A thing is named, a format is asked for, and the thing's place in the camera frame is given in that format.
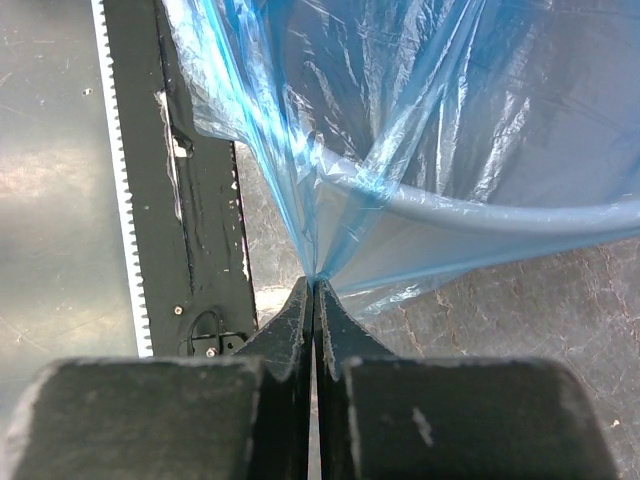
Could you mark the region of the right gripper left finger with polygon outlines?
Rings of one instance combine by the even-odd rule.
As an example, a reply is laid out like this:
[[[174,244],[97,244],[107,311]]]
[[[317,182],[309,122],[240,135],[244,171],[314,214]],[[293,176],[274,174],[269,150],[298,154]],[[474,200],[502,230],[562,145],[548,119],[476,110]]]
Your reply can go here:
[[[71,358],[20,398],[5,479],[303,479],[313,294],[299,279],[235,354]]]

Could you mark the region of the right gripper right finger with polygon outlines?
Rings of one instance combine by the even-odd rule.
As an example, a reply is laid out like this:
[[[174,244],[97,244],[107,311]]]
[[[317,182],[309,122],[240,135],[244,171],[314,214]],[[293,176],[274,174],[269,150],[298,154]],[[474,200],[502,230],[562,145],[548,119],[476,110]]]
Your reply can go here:
[[[314,285],[326,479],[614,479],[587,395],[540,358],[403,358]]]

